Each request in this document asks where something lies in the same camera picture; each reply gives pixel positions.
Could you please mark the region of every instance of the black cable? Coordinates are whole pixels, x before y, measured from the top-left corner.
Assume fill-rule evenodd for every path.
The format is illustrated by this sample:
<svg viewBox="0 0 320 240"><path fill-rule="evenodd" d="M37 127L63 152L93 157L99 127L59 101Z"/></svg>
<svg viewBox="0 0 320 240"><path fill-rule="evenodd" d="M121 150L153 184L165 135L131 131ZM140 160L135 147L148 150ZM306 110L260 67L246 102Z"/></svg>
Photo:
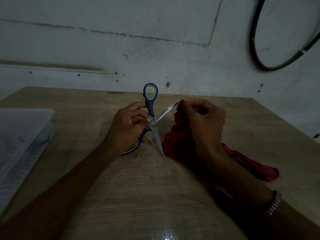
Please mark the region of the black cable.
<svg viewBox="0 0 320 240"><path fill-rule="evenodd" d="M293 63L294 61L298 60L304 53L306 53L319 39L320 39L320 32L313 38L313 40L310 41L309 44L302 47L300 50L298 50L289 60L285 61L284 63L278 65L278 66L266 66L264 65L261 60L258 57L256 46L255 46L255 36L256 36L256 30L258 25L258 20L260 17L261 10L263 8L265 0L259 0L249 34L249 49L250 49L250 55L255 63L255 65L263 70L263 71L275 71L279 70L281 68L286 67L287 65Z"/></svg>

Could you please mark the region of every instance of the thumb fingernail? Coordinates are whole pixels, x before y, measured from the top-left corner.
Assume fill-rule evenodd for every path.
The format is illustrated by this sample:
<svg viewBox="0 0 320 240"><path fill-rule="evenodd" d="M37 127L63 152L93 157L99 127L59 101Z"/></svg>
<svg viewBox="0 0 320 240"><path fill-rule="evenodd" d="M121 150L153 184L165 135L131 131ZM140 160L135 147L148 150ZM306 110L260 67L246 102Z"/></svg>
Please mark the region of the thumb fingernail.
<svg viewBox="0 0 320 240"><path fill-rule="evenodd" d="M147 120L149 123L151 123L151 122L153 121L153 117L150 115L150 116L146 117L146 120Z"/></svg>

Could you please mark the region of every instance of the cleaning cloth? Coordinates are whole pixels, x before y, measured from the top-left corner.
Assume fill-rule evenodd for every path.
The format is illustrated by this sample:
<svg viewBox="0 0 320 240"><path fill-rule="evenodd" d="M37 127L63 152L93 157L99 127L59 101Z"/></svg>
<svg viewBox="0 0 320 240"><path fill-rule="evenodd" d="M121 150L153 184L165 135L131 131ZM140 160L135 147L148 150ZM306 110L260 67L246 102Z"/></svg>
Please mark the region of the cleaning cloth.
<svg viewBox="0 0 320 240"><path fill-rule="evenodd" d="M184 100L181 100L177 106L174 122L175 125L173 125L170 132L165 134L162 142L164 154L184 165L200 179L204 181L214 179L213 173L196 153L196 143L192 137L190 121L184 111ZM229 157L257 179L270 182L279 177L278 169L262 165L238 151L231 150L226 144L221 145Z"/></svg>

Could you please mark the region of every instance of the wood grain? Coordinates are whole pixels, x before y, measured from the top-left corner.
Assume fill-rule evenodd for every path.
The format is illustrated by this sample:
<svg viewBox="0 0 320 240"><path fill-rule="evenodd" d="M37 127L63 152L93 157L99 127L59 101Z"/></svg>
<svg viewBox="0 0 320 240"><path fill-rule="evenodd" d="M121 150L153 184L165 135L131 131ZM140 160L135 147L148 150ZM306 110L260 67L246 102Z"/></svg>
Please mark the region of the wood grain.
<svg viewBox="0 0 320 240"><path fill-rule="evenodd" d="M280 171L268 183L320 225L320 145L251 98L159 94L155 114L181 99L207 99L227 112L223 142ZM0 101L4 108L53 108L56 134L16 194L2 221L17 213L93 150L116 111L141 93L26 87ZM158 123L160 137L174 111ZM194 176L163 158L152 138L106 168L61 239L246 239Z"/></svg>

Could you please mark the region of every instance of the plastic container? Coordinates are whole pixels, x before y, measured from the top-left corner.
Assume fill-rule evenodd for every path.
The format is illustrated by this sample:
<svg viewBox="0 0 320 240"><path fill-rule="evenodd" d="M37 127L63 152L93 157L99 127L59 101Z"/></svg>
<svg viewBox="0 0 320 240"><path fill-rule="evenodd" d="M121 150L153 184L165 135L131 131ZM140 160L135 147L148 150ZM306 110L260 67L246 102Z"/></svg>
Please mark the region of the plastic container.
<svg viewBox="0 0 320 240"><path fill-rule="evenodd" d="M54 134L53 109L0 109L0 215Z"/></svg>

